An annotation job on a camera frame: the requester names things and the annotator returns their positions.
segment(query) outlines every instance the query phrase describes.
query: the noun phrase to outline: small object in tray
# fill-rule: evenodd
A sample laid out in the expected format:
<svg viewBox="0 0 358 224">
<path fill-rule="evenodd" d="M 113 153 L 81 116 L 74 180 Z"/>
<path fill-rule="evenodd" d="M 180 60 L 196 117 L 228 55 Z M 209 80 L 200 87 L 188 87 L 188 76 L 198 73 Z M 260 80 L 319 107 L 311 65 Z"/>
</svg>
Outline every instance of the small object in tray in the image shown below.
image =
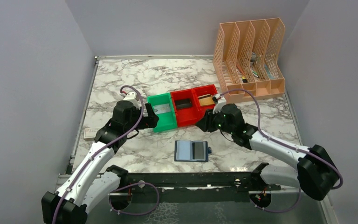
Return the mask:
<svg viewBox="0 0 358 224">
<path fill-rule="evenodd" d="M 238 68 L 238 70 L 239 70 L 239 71 L 241 72 L 241 74 L 242 74 L 242 81 L 243 81 L 243 83 L 247 83 L 248 80 L 245 78 L 245 72 L 242 70 L 240 64 L 238 64 L 238 63 L 237 63 L 237 68 Z"/>
<path fill-rule="evenodd" d="M 176 110 L 182 110 L 192 107 L 190 99 L 178 99 L 175 100 Z"/>
<path fill-rule="evenodd" d="M 155 114 L 168 113 L 171 112 L 171 108 L 169 107 L 169 104 L 161 104 L 155 105 L 153 111 Z"/>
<path fill-rule="evenodd" d="M 250 57 L 250 66 L 252 66 L 253 62 L 255 62 L 257 59 L 257 54 L 255 52 L 252 52 L 252 56 Z"/>
<path fill-rule="evenodd" d="M 250 70 L 252 71 L 252 74 L 255 78 L 259 78 L 259 74 L 255 70 L 253 70 L 253 67 L 250 67 Z"/>
<path fill-rule="evenodd" d="M 267 73 L 269 79 L 275 79 L 275 77 L 272 76 L 272 74 L 271 74 L 271 72 L 269 71 L 269 69 L 268 69 L 268 67 L 267 67 L 266 64 L 264 64 L 264 68 L 265 68 L 265 70 L 266 70 L 266 73 Z"/>
<path fill-rule="evenodd" d="M 215 104 L 213 99 L 212 99 L 211 94 L 199 96 L 198 100 L 200 102 L 200 106 L 209 106 L 209 105 L 214 105 Z"/>
</svg>

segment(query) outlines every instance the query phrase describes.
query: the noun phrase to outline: orange desk organizer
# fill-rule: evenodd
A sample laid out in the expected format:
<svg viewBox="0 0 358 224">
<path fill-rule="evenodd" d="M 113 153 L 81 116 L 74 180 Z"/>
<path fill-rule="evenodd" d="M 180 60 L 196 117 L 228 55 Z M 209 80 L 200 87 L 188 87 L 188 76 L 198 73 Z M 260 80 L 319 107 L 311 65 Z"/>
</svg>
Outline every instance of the orange desk organizer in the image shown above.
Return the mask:
<svg viewBox="0 0 358 224">
<path fill-rule="evenodd" d="M 213 66 L 222 91 L 245 89 L 256 99 L 282 96 L 285 79 L 277 59 L 284 34 L 285 25 L 280 18 L 221 23 Z M 252 52 L 257 58 L 250 66 Z M 252 100 L 243 91 L 234 91 L 224 97 L 228 103 Z"/>
</svg>

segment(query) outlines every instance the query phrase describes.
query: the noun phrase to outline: plastic bin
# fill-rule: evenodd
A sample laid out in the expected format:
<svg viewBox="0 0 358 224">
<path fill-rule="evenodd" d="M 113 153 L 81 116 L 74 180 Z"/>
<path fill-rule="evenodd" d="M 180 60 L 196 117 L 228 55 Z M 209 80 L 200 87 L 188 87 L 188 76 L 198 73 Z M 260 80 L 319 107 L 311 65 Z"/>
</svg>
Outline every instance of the plastic bin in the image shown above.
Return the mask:
<svg viewBox="0 0 358 224">
<path fill-rule="evenodd" d="M 194 89 L 171 92 L 171 99 L 173 108 L 175 109 L 178 127 L 194 125 L 197 123 L 199 120 L 200 102 L 198 101 L 198 97 L 196 97 Z M 175 100 L 180 99 L 190 99 L 192 107 L 177 110 Z"/>
<path fill-rule="evenodd" d="M 212 96 L 217 94 L 217 89 L 215 85 L 205 85 L 205 86 L 195 87 L 193 89 L 195 92 L 195 96 L 197 98 L 207 94 L 211 94 Z M 214 107 L 215 105 L 200 106 L 198 120 L 200 120 L 205 115 L 206 110 L 213 109 Z"/>
<path fill-rule="evenodd" d="M 155 106 L 164 105 L 164 104 L 168 104 L 169 108 L 171 109 L 170 112 L 157 114 L 159 120 L 157 126 L 153 128 L 154 132 L 162 132 L 165 130 L 170 130 L 178 127 L 178 124 L 176 122 L 175 109 L 172 104 L 170 93 L 148 97 L 147 102 L 151 104 L 154 110 L 155 110 L 154 108 Z"/>
<path fill-rule="evenodd" d="M 277 58 L 285 33 L 280 18 L 221 23 L 219 26 L 213 66 L 222 92 L 248 90 L 256 99 L 280 97 L 285 93 L 285 79 Z M 252 52 L 256 60 L 250 66 Z M 236 70 L 233 68 L 236 54 Z M 224 95 L 228 103 L 251 101 L 242 91 Z"/>
<path fill-rule="evenodd" d="M 279 97 L 285 93 L 285 78 L 283 78 L 278 67 L 278 55 L 285 35 L 285 25 L 280 18 L 267 19 L 266 21 L 271 32 L 264 63 L 271 74 L 271 97 Z"/>
</svg>

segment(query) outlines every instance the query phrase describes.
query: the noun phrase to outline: green tray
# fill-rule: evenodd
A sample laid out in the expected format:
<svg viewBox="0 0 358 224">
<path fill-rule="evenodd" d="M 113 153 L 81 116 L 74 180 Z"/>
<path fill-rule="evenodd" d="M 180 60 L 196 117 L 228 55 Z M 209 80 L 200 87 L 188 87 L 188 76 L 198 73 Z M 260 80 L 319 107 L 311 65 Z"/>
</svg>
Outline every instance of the green tray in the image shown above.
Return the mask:
<svg viewBox="0 0 358 224">
<path fill-rule="evenodd" d="M 178 127 L 178 124 L 176 123 L 176 115 L 175 115 L 175 110 L 173 108 L 170 93 L 164 93 L 161 95 L 148 97 L 147 102 L 151 104 L 154 112 L 157 114 L 159 118 L 157 126 L 153 128 L 154 132 L 162 132 L 165 130 L 170 130 Z M 158 107 L 155 108 L 155 106 L 165 105 L 165 104 L 169 105 L 169 109 L 171 109 L 171 111 L 165 113 L 158 113 L 159 108 Z"/>
</svg>

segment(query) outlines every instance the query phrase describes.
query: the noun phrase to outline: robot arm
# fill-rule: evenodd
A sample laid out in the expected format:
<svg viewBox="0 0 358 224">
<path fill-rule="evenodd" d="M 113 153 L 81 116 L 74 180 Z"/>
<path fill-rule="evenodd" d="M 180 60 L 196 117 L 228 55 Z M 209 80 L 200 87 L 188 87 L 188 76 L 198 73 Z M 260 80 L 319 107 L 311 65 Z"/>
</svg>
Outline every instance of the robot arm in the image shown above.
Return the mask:
<svg viewBox="0 0 358 224">
<path fill-rule="evenodd" d="M 47 192 L 42 198 L 45 223 L 52 223 L 52 216 L 59 199 L 62 199 L 62 204 L 60 221 L 57 223 L 85 223 L 87 214 L 95 205 L 108 193 L 118 188 L 125 170 L 111 170 L 102 174 L 98 179 L 96 176 L 127 139 L 135 137 L 141 129 L 156 127 L 158 116 L 150 104 L 145 104 L 145 108 L 148 116 L 142 117 L 135 128 L 137 132 L 135 135 L 129 138 L 122 137 L 93 157 L 92 155 L 98 150 L 129 131 L 141 114 L 136 93 L 129 92 L 123 100 L 117 102 L 112 118 L 98 130 L 88 154 L 72 176 L 54 194 Z"/>
<path fill-rule="evenodd" d="M 235 104 L 226 104 L 225 99 L 219 95 L 213 99 L 216 103 L 215 108 L 205 112 L 204 117 L 196 123 L 197 127 L 204 132 L 221 130 L 229 133 L 237 145 L 269 154 L 294 168 L 289 171 L 286 168 L 266 166 L 260 176 L 267 184 L 294 187 L 299 185 L 308 196 L 319 201 L 333 189 L 339 177 L 331 168 L 331 166 L 335 168 L 335 165 L 323 147 L 298 146 L 265 134 L 258 127 L 245 123 L 241 110 Z M 321 158 L 330 166 L 309 154 Z"/>
</svg>

